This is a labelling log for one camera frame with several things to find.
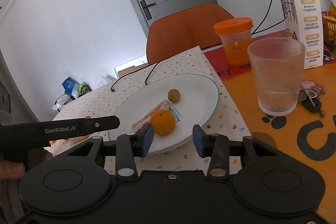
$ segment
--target hand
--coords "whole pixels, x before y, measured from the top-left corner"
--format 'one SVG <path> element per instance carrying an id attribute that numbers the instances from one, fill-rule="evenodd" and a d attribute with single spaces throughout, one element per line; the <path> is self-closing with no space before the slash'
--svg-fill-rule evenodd
<path id="1" fill-rule="evenodd" d="M 8 160 L 0 161 L 0 181 L 6 179 L 20 179 L 25 174 L 23 163 L 17 164 Z"/>

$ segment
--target white patterned tablecloth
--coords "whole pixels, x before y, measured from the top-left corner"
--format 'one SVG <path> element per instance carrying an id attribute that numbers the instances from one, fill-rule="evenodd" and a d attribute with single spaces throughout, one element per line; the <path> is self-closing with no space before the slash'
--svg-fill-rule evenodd
<path id="1" fill-rule="evenodd" d="M 111 84 L 107 84 L 74 100 L 66 105 L 54 120 L 113 115 L 128 97 L 145 86 L 145 79 L 153 66 L 120 79 L 114 86 L 114 93 L 110 90 Z M 162 61 L 152 72 L 147 83 L 150 84 L 168 76 L 187 73 L 211 78 L 216 82 L 220 91 L 218 107 L 204 127 L 207 134 L 223 134 L 234 141 L 241 141 L 244 136 L 250 135 L 233 99 L 199 47 Z M 109 140 L 107 131 L 92 134 L 92 136 L 95 135 L 102 136 L 104 141 Z M 56 156 L 73 146 L 67 140 L 58 140 L 47 150 Z M 135 158 L 139 174 L 142 170 L 203 170 L 206 172 L 209 161 L 210 158 L 202 159 L 197 155 L 192 140 L 180 148 L 164 154 L 149 155 L 143 159 Z M 230 157 L 230 174 L 235 174 L 240 169 L 239 157 Z M 115 173 L 115 157 L 106 157 L 105 170 L 110 174 Z"/>

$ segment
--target orange basket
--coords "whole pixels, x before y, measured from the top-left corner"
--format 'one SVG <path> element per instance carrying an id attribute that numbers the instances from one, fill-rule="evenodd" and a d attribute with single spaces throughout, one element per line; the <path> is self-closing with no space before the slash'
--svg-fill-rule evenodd
<path id="1" fill-rule="evenodd" d="M 336 46 L 336 21 L 323 18 L 324 42 Z"/>

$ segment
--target round fruit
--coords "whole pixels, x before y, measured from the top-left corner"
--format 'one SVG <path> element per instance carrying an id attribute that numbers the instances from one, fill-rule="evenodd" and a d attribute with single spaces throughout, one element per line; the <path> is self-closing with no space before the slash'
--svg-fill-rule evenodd
<path id="1" fill-rule="evenodd" d="M 173 103 L 176 103 L 180 100 L 180 92 L 176 89 L 172 89 L 168 92 L 168 100 L 173 102 Z"/>
<path id="2" fill-rule="evenodd" d="M 154 133 L 161 136 L 171 133 L 176 125 L 175 117 L 169 110 L 154 112 L 149 122 L 154 126 Z"/>

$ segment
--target chair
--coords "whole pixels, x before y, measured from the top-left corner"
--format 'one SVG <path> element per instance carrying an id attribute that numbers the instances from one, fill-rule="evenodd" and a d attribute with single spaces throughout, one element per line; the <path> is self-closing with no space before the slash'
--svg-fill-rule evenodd
<path id="1" fill-rule="evenodd" d="M 234 17 L 222 7 L 209 3 L 158 19 L 148 34 L 148 63 L 157 63 L 196 46 L 205 48 L 221 43 L 213 26 L 231 18 Z"/>

